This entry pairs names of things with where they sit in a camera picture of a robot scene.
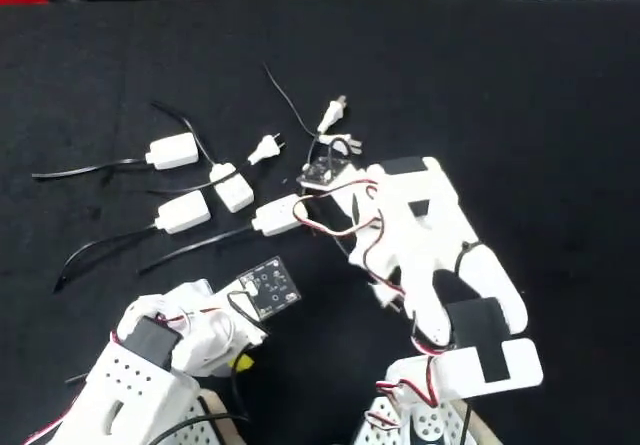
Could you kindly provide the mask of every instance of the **power adapter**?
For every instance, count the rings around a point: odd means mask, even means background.
[[[253,203],[254,200],[251,186],[240,173],[235,172],[236,167],[232,163],[216,163],[209,174],[209,180],[212,183],[216,183],[224,177],[230,177],[213,188],[231,213],[236,213]]]

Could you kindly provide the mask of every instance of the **white plastic part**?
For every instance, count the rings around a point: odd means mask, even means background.
[[[211,285],[201,278],[195,282],[185,282],[169,290],[163,298],[170,303],[179,303],[181,307],[192,310],[202,303],[202,300],[213,295]]]
[[[318,133],[324,134],[329,130],[334,123],[340,120],[344,116],[344,109],[347,106],[347,97],[341,95],[337,100],[332,100],[329,103],[327,111],[324,112],[322,121],[318,125]]]
[[[211,168],[209,180],[215,182],[221,178],[227,177],[236,171],[236,167],[232,163],[216,163]],[[216,193],[225,207],[231,212],[236,213],[247,205],[253,203],[253,190],[242,175],[239,173],[224,182],[215,185]]]
[[[158,208],[155,225],[169,234],[182,232],[211,218],[200,190],[175,198]]]
[[[425,170],[399,175],[387,175],[380,165],[365,173],[349,165],[329,188],[362,178],[378,182],[378,192],[372,200],[366,187],[354,185],[332,194],[347,216],[351,217],[355,195],[361,216],[380,208],[385,218],[385,233],[370,251],[367,264],[376,274],[388,277],[396,266],[402,269],[405,288],[405,311],[409,318],[415,312],[417,326],[433,342],[445,345],[451,326],[433,287],[424,286],[438,269],[454,271],[463,243],[475,243],[478,237],[460,209],[458,194],[435,158],[423,158]],[[315,188],[313,184],[304,184]],[[429,211],[415,217],[408,203],[429,200]],[[379,236],[379,231],[367,227],[356,233],[356,246],[349,262],[364,267],[363,255]],[[495,297],[501,305],[512,334],[522,332],[527,325],[527,311],[507,273],[495,254],[485,245],[467,253],[460,262],[460,277],[482,297]],[[390,293],[376,287],[376,296],[384,306],[392,299]]]
[[[460,398],[535,387],[542,382],[543,373],[538,352],[528,338],[502,342],[509,379],[485,382],[480,358],[475,347],[445,352],[432,363],[432,384],[440,402]],[[427,357],[424,355],[394,362],[388,369],[386,381],[397,383],[401,378],[426,391]],[[400,387],[398,398],[408,404],[420,399],[407,387]]]
[[[391,244],[395,261],[402,270],[404,310],[410,319],[415,318],[416,326],[433,343],[447,345],[451,323],[432,283],[439,244],[420,227],[408,205],[414,201],[411,195],[415,195],[414,183],[418,180],[412,176],[421,174],[371,175],[378,182],[375,203],[384,218],[385,239]]]
[[[376,398],[369,407],[369,411],[401,423],[400,417],[386,397]],[[445,445],[460,443],[464,420],[449,403],[442,403],[436,409],[426,405],[416,405],[412,407],[407,417],[409,415],[411,422],[405,420],[406,423],[403,423],[400,429],[388,432],[381,431],[366,421],[363,422],[353,445],[409,445],[412,443],[410,427],[413,427],[414,433],[419,438],[428,443],[440,443],[439,439],[443,440]],[[465,445],[477,445],[470,431],[467,432]]]
[[[298,195],[291,194],[258,207],[256,209],[256,217],[251,221],[251,225],[266,237],[298,227],[300,222],[293,215],[294,206],[298,216],[302,218],[308,216],[304,205],[297,203],[299,200],[300,197]]]
[[[184,417],[199,389],[110,342],[49,445],[147,445]]]
[[[333,140],[336,138],[341,138],[345,142],[347,142],[347,146],[343,142],[336,142],[333,144],[333,149],[337,152],[340,152],[343,155],[354,154],[360,155],[362,154],[362,142],[360,140],[355,140],[350,133],[343,133],[340,135],[318,135],[318,142],[323,145],[330,145]]]
[[[156,170],[180,167],[198,161],[198,146],[189,132],[174,135],[151,142],[145,160]]]
[[[276,135],[265,135],[260,140],[260,143],[253,151],[251,155],[247,158],[248,162],[251,165],[255,165],[261,160],[265,158],[275,157],[276,155],[280,155],[280,149],[284,146],[283,143],[278,143],[276,139],[280,134]]]
[[[242,290],[236,280],[212,294],[209,283],[198,280],[183,283],[165,295],[141,296],[127,307],[118,324],[117,336],[124,340],[143,316],[155,317],[160,313],[183,337],[173,349],[172,367],[191,376],[209,376],[233,360],[247,343],[259,345],[265,337],[229,305],[228,293]],[[260,321],[245,295],[234,295],[232,300]]]
[[[194,376],[203,375],[210,362],[225,355],[234,341],[236,323],[229,309],[193,311],[188,333],[173,349],[171,365]]]
[[[196,400],[179,421],[200,417],[205,413],[209,413],[208,410],[205,410],[202,405],[200,405],[200,402]],[[170,437],[167,437],[162,442],[162,445],[221,445],[221,443],[211,423],[200,422],[193,425],[193,427],[185,427],[180,430],[179,433],[174,433]]]
[[[218,347],[217,349],[212,347],[208,356],[203,359],[199,367],[193,367],[188,370],[190,375],[196,377],[209,376],[215,370],[221,367],[226,367],[229,362],[235,359],[245,345],[248,343],[260,345],[266,337],[264,332],[257,329],[253,324],[247,321],[246,318],[229,306],[227,295],[232,291],[244,291],[239,280],[234,280],[222,290],[218,291],[215,295],[208,297],[202,302],[202,309],[219,308],[224,310],[224,312],[233,320],[235,329],[232,339],[228,343],[223,344],[223,346]],[[260,321],[258,314],[246,295],[233,295],[232,300],[256,322]],[[211,317],[212,320],[219,320],[220,318],[220,316],[217,318]]]

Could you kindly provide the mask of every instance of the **yellow component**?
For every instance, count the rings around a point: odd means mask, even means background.
[[[231,360],[229,362],[229,367],[233,368],[233,362],[235,361],[236,361],[235,358]],[[240,357],[240,360],[238,360],[238,372],[244,372],[245,370],[249,370],[251,367],[253,367],[253,364],[254,364],[253,359],[245,353]]]

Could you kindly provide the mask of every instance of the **black circuit board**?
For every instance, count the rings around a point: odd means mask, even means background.
[[[318,157],[309,165],[302,175],[298,177],[298,183],[301,185],[315,185],[326,187],[331,185],[338,175],[350,164],[349,160],[343,158]]]
[[[238,280],[249,293],[261,321],[301,298],[280,257],[274,257],[247,270]]]

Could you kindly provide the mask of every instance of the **black tabletop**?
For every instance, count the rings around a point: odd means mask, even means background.
[[[51,289],[81,244],[154,218],[148,186],[188,186],[198,165],[35,183],[29,174],[139,158],[181,131],[151,99],[188,111],[216,158],[239,164],[265,133],[282,155],[249,170],[256,203],[296,189],[309,138],[261,62],[315,126],[364,163],[437,157],[463,210],[529,311],[542,386],[478,398],[506,443],[631,443],[640,222],[640,2],[220,0],[0,9],[0,423],[7,444],[54,419],[138,295],[207,278],[215,287],[280,255],[303,299],[268,321],[241,374],[252,443],[347,443],[374,381],[413,354],[402,317],[380,310],[327,237],[297,229],[135,270],[243,225],[207,192],[213,219],[156,235]]]

